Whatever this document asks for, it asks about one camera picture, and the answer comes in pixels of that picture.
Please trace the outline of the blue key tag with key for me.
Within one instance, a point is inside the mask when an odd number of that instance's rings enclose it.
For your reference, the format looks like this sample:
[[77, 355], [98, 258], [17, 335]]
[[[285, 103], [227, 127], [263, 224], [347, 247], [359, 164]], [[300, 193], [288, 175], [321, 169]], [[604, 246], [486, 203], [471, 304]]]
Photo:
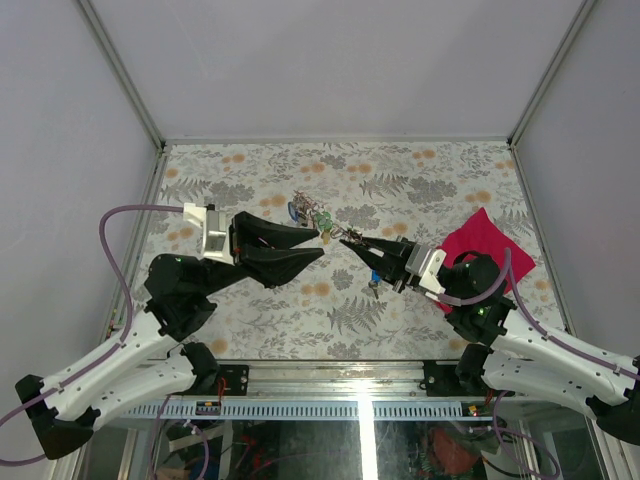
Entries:
[[381, 277], [379, 276], [379, 274], [376, 271], [372, 271], [370, 280], [368, 282], [368, 287], [372, 291], [372, 294], [374, 295], [374, 298], [376, 300], [379, 299], [379, 286], [380, 286], [380, 283], [381, 283]]

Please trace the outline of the large keyring with many rings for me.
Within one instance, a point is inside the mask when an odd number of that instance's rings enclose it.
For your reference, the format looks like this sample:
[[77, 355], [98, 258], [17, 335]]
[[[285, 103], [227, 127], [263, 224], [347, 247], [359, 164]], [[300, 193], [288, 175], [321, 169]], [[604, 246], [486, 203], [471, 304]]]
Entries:
[[287, 202], [287, 211], [297, 227], [316, 230], [324, 246], [338, 240], [355, 245], [365, 244], [364, 235], [360, 231], [353, 226], [340, 224], [327, 207], [303, 191], [294, 191]]

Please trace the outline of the green key tag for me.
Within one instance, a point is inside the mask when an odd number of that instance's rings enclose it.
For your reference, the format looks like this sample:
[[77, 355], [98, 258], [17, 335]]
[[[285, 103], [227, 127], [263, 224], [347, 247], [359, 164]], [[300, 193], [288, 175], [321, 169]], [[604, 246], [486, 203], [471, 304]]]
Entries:
[[333, 229], [333, 220], [329, 212], [319, 212], [314, 216], [314, 224], [319, 231], [331, 231]]

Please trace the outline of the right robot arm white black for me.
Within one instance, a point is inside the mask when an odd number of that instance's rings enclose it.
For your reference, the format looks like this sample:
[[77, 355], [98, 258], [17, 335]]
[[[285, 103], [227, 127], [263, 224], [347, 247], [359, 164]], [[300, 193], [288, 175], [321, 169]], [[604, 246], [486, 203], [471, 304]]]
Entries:
[[639, 442], [639, 361], [543, 325], [526, 309], [511, 258], [475, 250], [452, 262], [406, 238], [345, 241], [380, 280], [450, 307], [445, 319], [467, 346], [454, 370], [467, 394], [513, 392], [569, 408], [610, 436]]

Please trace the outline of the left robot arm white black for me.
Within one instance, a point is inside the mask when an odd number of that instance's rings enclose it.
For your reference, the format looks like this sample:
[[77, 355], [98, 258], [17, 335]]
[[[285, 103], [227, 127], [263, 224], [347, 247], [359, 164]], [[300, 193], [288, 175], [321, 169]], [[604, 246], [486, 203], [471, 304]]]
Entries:
[[146, 306], [126, 307], [125, 326], [61, 371], [27, 375], [15, 385], [44, 458], [57, 460], [89, 442], [111, 420], [166, 395], [204, 395], [220, 367], [203, 343], [190, 341], [217, 306], [210, 295], [244, 279], [271, 289], [292, 281], [323, 255], [304, 242], [315, 229], [272, 223], [242, 211], [231, 218], [212, 205], [175, 208], [202, 231], [197, 256], [160, 254], [144, 283]]

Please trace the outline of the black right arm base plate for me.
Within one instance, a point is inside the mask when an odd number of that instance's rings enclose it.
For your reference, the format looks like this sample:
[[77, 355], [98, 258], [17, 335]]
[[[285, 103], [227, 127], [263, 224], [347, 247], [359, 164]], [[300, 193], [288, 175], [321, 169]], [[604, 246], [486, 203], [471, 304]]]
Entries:
[[458, 362], [453, 360], [424, 360], [423, 380], [419, 388], [428, 397], [462, 397], [468, 392], [456, 375]]

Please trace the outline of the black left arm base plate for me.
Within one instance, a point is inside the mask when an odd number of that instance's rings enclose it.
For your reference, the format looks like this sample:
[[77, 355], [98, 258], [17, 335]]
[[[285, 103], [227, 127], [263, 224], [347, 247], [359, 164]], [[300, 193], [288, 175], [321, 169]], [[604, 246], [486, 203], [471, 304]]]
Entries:
[[223, 364], [218, 371], [215, 386], [222, 398], [246, 396], [250, 367], [246, 364]]

